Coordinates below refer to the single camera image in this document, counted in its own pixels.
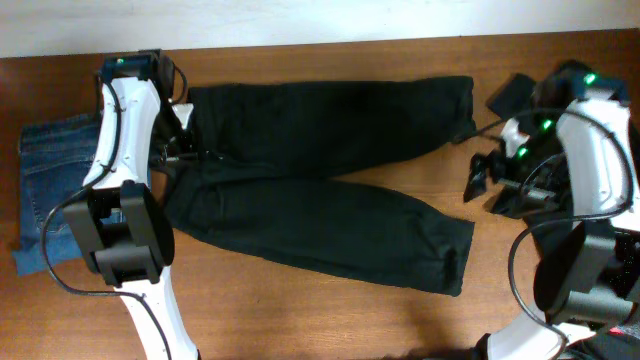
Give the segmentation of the black trousers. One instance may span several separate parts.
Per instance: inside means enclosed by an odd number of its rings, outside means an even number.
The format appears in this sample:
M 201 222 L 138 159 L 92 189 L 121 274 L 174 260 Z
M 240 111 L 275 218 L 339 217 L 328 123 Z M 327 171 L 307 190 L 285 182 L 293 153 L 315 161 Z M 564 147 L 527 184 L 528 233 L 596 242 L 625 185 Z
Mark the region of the black trousers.
M 225 250 L 457 296 L 473 224 L 346 175 L 472 131 L 473 88 L 469 76 L 194 87 L 200 158 L 178 176 L 166 214 Z

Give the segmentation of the blue denim jeans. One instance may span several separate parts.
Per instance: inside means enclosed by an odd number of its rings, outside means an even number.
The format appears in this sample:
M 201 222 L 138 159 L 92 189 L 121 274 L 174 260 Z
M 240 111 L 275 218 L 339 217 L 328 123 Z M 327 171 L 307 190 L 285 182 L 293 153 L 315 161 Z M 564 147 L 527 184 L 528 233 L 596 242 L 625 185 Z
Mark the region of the blue denim jeans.
M 22 128 L 19 248 L 12 252 L 18 275 L 46 270 L 39 246 L 42 226 L 54 206 L 82 187 L 99 131 L 100 124 L 89 114 Z

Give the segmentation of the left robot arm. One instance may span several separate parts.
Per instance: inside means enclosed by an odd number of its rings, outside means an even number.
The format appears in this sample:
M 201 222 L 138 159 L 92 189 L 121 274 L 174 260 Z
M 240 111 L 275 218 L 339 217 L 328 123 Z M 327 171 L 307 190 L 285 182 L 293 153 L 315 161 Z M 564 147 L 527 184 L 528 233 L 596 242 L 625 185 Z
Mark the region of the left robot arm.
M 93 163 L 61 205 L 88 269 L 125 304 L 149 359 L 198 359 L 174 295 L 174 233 L 150 189 L 150 169 L 193 160 L 191 105 L 173 96 L 181 72 L 160 49 L 107 58 Z

